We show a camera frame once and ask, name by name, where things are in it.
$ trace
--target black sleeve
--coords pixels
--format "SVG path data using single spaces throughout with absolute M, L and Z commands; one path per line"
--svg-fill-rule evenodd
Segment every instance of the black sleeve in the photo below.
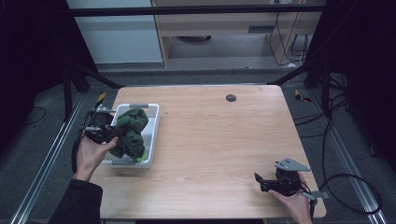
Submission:
M 102 195 L 101 187 L 72 179 L 49 224 L 100 224 Z

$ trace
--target aluminum rail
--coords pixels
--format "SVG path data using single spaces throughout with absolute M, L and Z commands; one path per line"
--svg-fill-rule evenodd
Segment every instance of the aluminum rail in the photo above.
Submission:
M 292 5 L 237 5 L 237 6 L 194 6 L 194 7 L 114 7 L 114 8 L 78 8 L 67 10 L 44 9 L 44 14 L 67 15 L 73 17 L 106 16 L 143 16 L 178 14 L 220 14 L 220 13 L 259 13 L 259 12 L 318 12 L 326 4 Z
M 318 111 L 323 113 L 322 108 L 319 104 L 320 98 L 318 94 L 312 90 L 308 90 L 308 92 L 312 96 L 313 101 L 315 102 L 318 108 Z M 323 118 L 323 122 L 327 124 L 328 121 L 324 117 L 322 118 Z M 341 136 L 339 135 L 335 127 L 332 127 L 329 130 L 329 135 L 330 138 L 332 139 L 332 142 L 334 143 L 334 149 L 338 154 L 338 158 L 341 160 L 341 163 L 343 164 L 346 171 L 348 171 L 352 175 L 362 176 L 361 171 L 359 170 L 358 166 L 355 164 L 355 162 L 352 160 L 351 156 L 349 155 L 347 151 L 347 147 L 344 145 L 343 140 L 341 139 Z M 365 183 L 362 183 L 361 181 L 358 181 L 355 178 L 351 179 L 351 184 L 356 194 L 358 195 L 364 210 L 366 212 L 374 211 L 378 207 L 378 203 L 376 202 L 375 196 L 370 190 L 370 188 Z M 379 210 L 377 213 L 373 215 L 369 215 L 368 218 L 373 224 L 388 223 L 381 210 Z
M 58 135 L 56 136 L 51 148 L 49 149 L 49 153 L 44 159 L 40 169 L 35 175 L 35 179 L 27 191 L 23 201 L 21 202 L 18 210 L 15 212 L 14 216 L 11 219 L 11 224 L 23 224 L 26 222 L 27 218 L 32 211 L 33 206 L 35 205 L 35 201 L 37 200 L 38 195 L 40 194 L 43 186 L 47 180 L 47 177 L 50 174 L 51 168 L 58 157 L 58 154 L 64 145 L 65 138 L 69 133 L 71 126 L 73 125 L 78 111 L 81 108 L 81 103 L 84 99 L 85 94 L 78 94 L 77 100 L 75 102 L 74 112 L 70 116 L 69 120 L 65 121 L 62 125 Z

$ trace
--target table top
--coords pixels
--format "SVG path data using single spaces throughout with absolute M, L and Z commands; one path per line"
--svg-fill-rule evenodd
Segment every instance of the table top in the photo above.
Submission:
M 236 101 L 226 100 L 228 94 Z M 92 183 L 104 189 L 102 218 L 271 218 L 286 209 L 261 192 L 254 173 L 275 178 L 275 161 L 309 166 L 278 86 L 161 86 L 119 90 L 119 104 L 160 105 L 150 169 L 101 164 Z M 303 173 L 317 190 L 312 172 Z M 315 217 L 326 209 L 319 200 Z

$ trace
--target white tray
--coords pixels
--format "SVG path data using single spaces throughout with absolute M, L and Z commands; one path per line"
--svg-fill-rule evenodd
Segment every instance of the white tray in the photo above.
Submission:
M 150 168 L 154 159 L 155 142 L 157 139 L 158 125 L 160 122 L 160 106 L 156 104 L 122 104 L 117 107 L 111 126 L 116 126 L 119 115 L 132 108 L 142 108 L 148 116 L 148 124 L 142 131 L 145 153 L 147 158 L 141 162 L 135 162 L 127 155 L 121 159 L 111 155 L 109 152 L 105 155 L 102 163 L 108 164 L 111 168 Z

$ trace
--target cable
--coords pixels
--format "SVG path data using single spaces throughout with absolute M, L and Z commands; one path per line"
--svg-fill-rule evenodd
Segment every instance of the cable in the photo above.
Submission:
M 306 54 L 308 52 L 308 35 L 304 35 L 304 46 L 303 46 L 303 49 L 299 49 L 299 50 L 293 49 L 294 45 L 296 43 L 296 40 L 297 40 L 297 36 L 298 35 L 295 35 L 293 38 L 293 41 L 291 42 L 290 52 L 292 55 L 300 57 L 300 60 L 299 60 L 300 64 L 303 64 L 305 61 L 305 58 L 306 58 Z
M 366 212 L 366 211 L 358 210 L 358 209 L 356 209 L 356 208 L 354 208 L 354 207 L 348 205 L 347 203 L 343 202 L 342 200 L 340 200 L 340 199 L 331 191 L 331 189 L 329 188 L 328 184 L 329 184 L 329 182 L 330 182 L 331 180 L 333 180 L 333 179 L 335 179 L 335 178 L 337 178 L 337 177 L 342 177 L 342 176 L 353 177 L 353 178 L 359 179 L 359 181 L 365 183 L 365 184 L 370 188 L 370 190 L 372 190 L 373 193 L 376 195 L 376 198 L 378 199 L 378 207 L 377 207 L 375 210 L 373 210 L 373 211 Z M 374 187 L 372 184 L 370 184 L 367 180 L 361 178 L 361 177 L 358 176 L 358 175 L 351 175 L 351 174 L 338 174 L 338 175 L 332 175 L 331 177 L 327 178 L 327 179 L 325 180 L 325 182 L 323 182 L 323 184 L 320 186 L 319 190 L 322 190 L 322 189 L 323 189 L 324 187 L 326 187 L 326 186 L 327 186 L 327 188 L 329 189 L 329 192 L 332 194 L 332 196 L 334 197 L 334 199 L 335 199 L 337 202 L 339 202 L 341 205 L 343 205 L 344 207 L 348 208 L 349 210 L 351 210 L 351 211 L 353 211 L 353 212 L 355 212 L 355 213 L 368 216 L 368 215 L 373 215 L 373 214 L 377 213 L 377 212 L 378 212 L 379 210 L 381 210 L 381 208 L 382 208 L 382 198 L 381 198 L 381 194 L 375 189 L 375 187 Z
M 39 119 L 37 119 L 37 120 L 35 120 L 35 121 L 32 121 L 32 122 L 30 122 L 30 123 L 25 123 L 25 124 L 23 124 L 23 126 L 28 126 L 28 125 L 35 124 L 35 123 L 39 122 L 40 120 L 42 120 L 42 119 L 46 116 L 46 114 L 47 114 L 46 109 L 44 109 L 43 107 L 35 106 L 35 107 L 33 107 L 33 109 L 41 109 L 44 113 L 43 113 L 43 115 L 41 115 L 41 117 L 40 117 Z
M 307 124 L 307 123 L 312 122 L 312 121 L 314 121 L 316 119 L 320 119 L 323 116 L 324 116 L 324 114 L 320 114 L 320 115 L 318 115 L 318 116 L 316 116 L 316 117 L 314 117 L 312 119 L 309 119 L 307 121 L 304 121 L 304 122 L 301 122 L 301 123 L 296 123 L 295 126 L 300 126 L 300 125 L 303 125 L 303 124 Z
M 311 117 L 314 117 L 314 116 L 317 116 L 317 115 L 321 115 L 321 114 L 308 115 L 308 116 L 304 116 L 304 117 L 297 118 L 297 119 L 307 119 L 307 118 L 311 118 Z
M 300 136 L 300 138 L 311 138 L 311 137 L 321 137 L 321 136 L 323 136 L 323 133 L 322 134 L 317 134 L 317 135 L 308 135 L 308 136 Z
M 276 13 L 276 20 L 275 20 L 274 28 L 273 28 L 273 30 L 272 30 L 272 32 L 271 32 L 271 34 L 270 34 L 270 49 L 271 49 L 271 51 L 273 52 L 273 55 L 274 55 L 274 58 L 275 58 L 275 62 L 276 62 L 277 65 L 287 65 L 287 64 L 289 64 L 289 63 L 298 62 L 298 60 L 290 59 L 289 56 L 288 56 L 288 54 L 286 53 L 285 45 L 284 45 L 284 43 L 283 43 L 283 39 L 282 39 L 282 36 L 281 36 L 281 34 L 280 34 L 280 30 L 279 30 L 279 26 L 278 26 L 278 19 L 279 19 L 279 12 Z M 290 62 L 288 62 L 288 63 L 279 63 L 279 62 L 276 60 L 275 52 L 274 52 L 274 49 L 272 48 L 272 35 L 273 35 L 273 33 L 274 33 L 275 28 L 277 28 L 277 31 L 278 31 L 278 33 L 279 33 L 279 39 L 280 39 L 280 42 L 281 42 L 281 44 L 282 44 L 283 53 L 284 53 L 285 56 L 290 60 Z
M 305 188 L 301 187 L 304 193 L 309 194 L 312 196 L 311 189 L 306 185 L 303 181 L 300 181 L 300 186 L 304 185 Z M 315 205 L 317 205 L 318 199 L 309 199 L 309 216 L 311 216 L 311 220 L 314 220 L 314 213 L 315 213 Z
M 334 100 L 331 103 L 331 112 L 333 112 L 335 108 L 338 109 L 340 106 L 346 105 L 346 102 L 347 102 L 346 100 L 343 100 L 343 101 L 339 102 L 337 105 L 332 105 L 335 102 L 335 99 L 337 99 L 338 97 L 341 97 L 343 95 L 344 94 L 341 93 L 341 94 L 337 95 L 336 97 L 334 97 Z M 327 178 L 326 169 L 325 169 L 325 149 L 326 149 L 327 133 L 330 130 L 331 126 L 332 126 L 332 113 L 330 113 L 330 116 L 329 116 L 329 119 L 328 119 L 328 123 L 326 125 L 325 131 L 324 131 L 324 134 L 323 134 L 321 162 L 322 162 L 322 174 L 323 174 L 324 181 L 323 181 L 323 184 L 320 186 L 319 190 L 322 190 L 324 187 L 327 187 L 328 191 L 331 193 L 331 195 L 334 197 L 334 199 L 337 202 L 339 202 L 345 208 L 347 208 L 347 209 L 349 209 L 349 210 L 351 210 L 351 211 L 353 211 L 355 213 L 358 213 L 358 214 L 361 214 L 361 215 L 367 215 L 367 216 L 377 213 L 382 207 L 382 198 L 381 198 L 381 195 L 378 193 L 378 191 L 375 189 L 375 187 L 372 184 L 370 184 L 368 181 L 364 180 L 363 178 L 361 178 L 359 176 L 351 175 L 351 174 L 338 174 L 338 175 L 332 175 L 331 177 Z M 373 211 L 366 212 L 366 211 L 361 211 L 359 209 L 356 209 L 356 208 L 348 205 L 347 203 L 343 202 L 342 200 L 340 200 L 336 196 L 336 194 L 334 194 L 334 192 L 332 191 L 332 189 L 329 186 L 329 182 L 331 180 L 333 180 L 333 179 L 335 179 L 337 177 L 340 177 L 340 176 L 348 176 L 348 177 L 357 178 L 360 181 L 362 181 L 365 184 L 367 184 L 367 186 L 369 186 L 369 188 L 376 194 L 376 197 L 378 199 L 378 207 L 375 210 L 373 210 Z

